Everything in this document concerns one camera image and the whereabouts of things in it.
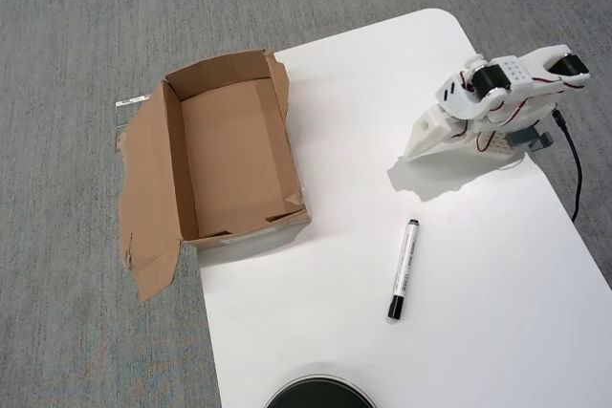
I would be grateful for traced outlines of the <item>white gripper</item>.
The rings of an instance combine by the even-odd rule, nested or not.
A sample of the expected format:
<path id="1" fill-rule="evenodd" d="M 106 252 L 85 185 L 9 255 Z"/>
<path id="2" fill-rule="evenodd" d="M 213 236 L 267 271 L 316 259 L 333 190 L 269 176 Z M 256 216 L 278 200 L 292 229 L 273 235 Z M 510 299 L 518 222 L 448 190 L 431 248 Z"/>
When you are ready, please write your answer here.
<path id="1" fill-rule="evenodd" d="M 470 150 L 474 139 L 448 140 L 454 133 L 454 125 L 441 107 L 430 107 L 414 123 L 410 141 L 401 156 L 403 161 L 457 150 Z"/>

